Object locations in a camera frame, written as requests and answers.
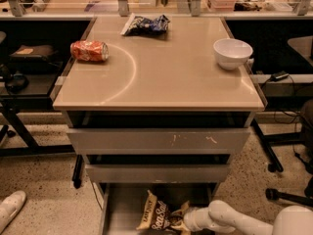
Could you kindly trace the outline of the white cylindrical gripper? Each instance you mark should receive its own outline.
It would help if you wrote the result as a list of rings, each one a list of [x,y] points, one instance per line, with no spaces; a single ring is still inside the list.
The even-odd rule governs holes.
[[[212,229],[213,220],[209,216],[209,208],[190,208],[190,202],[187,201],[181,205],[179,213],[185,213],[183,217],[184,223],[174,226],[175,230],[180,231],[180,235],[191,235],[191,231]]]

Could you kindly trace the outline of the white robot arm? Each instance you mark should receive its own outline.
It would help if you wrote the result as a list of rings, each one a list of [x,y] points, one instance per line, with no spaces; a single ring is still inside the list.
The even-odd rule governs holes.
[[[223,234],[238,230],[243,235],[313,235],[313,211],[289,206],[278,213],[273,224],[269,224],[238,212],[220,200],[212,201],[206,208],[190,207],[186,203],[176,228],[184,232],[210,230]]]

